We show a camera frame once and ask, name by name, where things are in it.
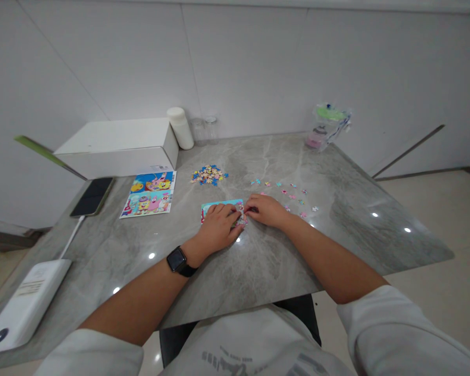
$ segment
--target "watch face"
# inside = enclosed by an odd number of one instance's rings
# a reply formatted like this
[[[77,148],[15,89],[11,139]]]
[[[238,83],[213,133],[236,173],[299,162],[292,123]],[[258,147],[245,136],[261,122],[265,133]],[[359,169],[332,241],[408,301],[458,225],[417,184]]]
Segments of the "watch face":
[[[169,266],[173,272],[178,270],[178,267],[180,267],[185,261],[186,257],[179,248],[176,248],[169,256],[167,256],[167,262],[169,263]]]

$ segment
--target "green object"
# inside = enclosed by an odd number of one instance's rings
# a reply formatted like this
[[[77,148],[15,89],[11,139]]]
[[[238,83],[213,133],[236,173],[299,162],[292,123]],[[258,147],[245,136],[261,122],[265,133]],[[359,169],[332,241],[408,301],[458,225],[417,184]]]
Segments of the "green object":
[[[318,107],[317,115],[321,118],[334,121],[341,121],[347,117],[346,113],[344,113],[343,111],[338,111],[333,108],[327,108],[327,106]]]
[[[29,139],[28,137],[26,137],[26,136],[16,136],[16,137],[14,137],[14,140],[16,140],[20,144],[23,144],[24,146],[30,148],[31,150],[36,151],[42,157],[46,157],[51,162],[54,162],[56,165],[61,166],[61,167],[66,166],[66,163],[63,162],[61,159],[58,159],[57,157],[55,157],[49,149],[47,149],[46,147],[36,143],[35,141]]]

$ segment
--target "charging cable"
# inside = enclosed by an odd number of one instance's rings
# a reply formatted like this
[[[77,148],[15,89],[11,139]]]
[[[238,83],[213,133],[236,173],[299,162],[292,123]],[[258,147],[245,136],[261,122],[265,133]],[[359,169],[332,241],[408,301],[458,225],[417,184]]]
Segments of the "charging cable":
[[[63,258],[64,254],[65,254],[66,251],[68,250],[69,245],[72,243],[73,238],[75,237],[75,234],[77,233],[78,228],[80,227],[80,225],[82,224],[82,222],[84,221],[84,219],[85,219],[85,216],[81,216],[81,217],[78,219],[78,223],[77,223],[77,225],[75,226],[75,229],[73,230],[72,235],[70,236],[70,238],[69,238],[69,240],[68,240],[66,246],[64,247],[63,253],[61,253],[61,256],[59,256],[59,260]]]

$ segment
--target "black phone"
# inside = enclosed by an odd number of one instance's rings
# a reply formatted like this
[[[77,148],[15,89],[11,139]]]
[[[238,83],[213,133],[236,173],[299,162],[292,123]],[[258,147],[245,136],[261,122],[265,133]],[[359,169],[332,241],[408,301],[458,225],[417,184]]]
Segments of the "black phone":
[[[94,179],[78,201],[70,217],[92,216],[99,213],[110,192],[114,178]]]

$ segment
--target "marble table top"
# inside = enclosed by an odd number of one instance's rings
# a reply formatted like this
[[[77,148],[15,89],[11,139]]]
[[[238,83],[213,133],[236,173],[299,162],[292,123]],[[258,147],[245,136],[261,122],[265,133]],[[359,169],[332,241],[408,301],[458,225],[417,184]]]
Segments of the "marble table top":
[[[68,249],[65,258],[73,264],[37,332],[28,344],[0,353],[0,368],[44,358],[116,287],[124,286],[193,236],[201,225],[202,203],[236,198],[246,201],[251,193],[265,192],[293,213],[307,213],[310,225],[381,275],[454,257],[338,147],[331,145],[319,154],[308,149],[303,140],[303,134],[233,138],[180,151],[169,214],[119,219],[134,177],[118,178],[101,213],[85,219]],[[229,178],[218,186],[191,184],[192,172],[207,164],[217,165]],[[260,179],[261,185],[251,185],[254,179]],[[266,181],[272,186],[265,187]],[[77,223],[68,215],[84,189],[26,256],[23,271],[0,301],[0,311],[34,264],[60,254]],[[289,199],[282,189],[289,191],[288,195],[295,192],[297,199]],[[308,191],[306,196],[302,189]],[[298,203],[300,198],[304,205]],[[312,211],[314,206],[319,210]],[[280,231],[250,220],[239,239],[202,265],[160,327],[322,290]]]

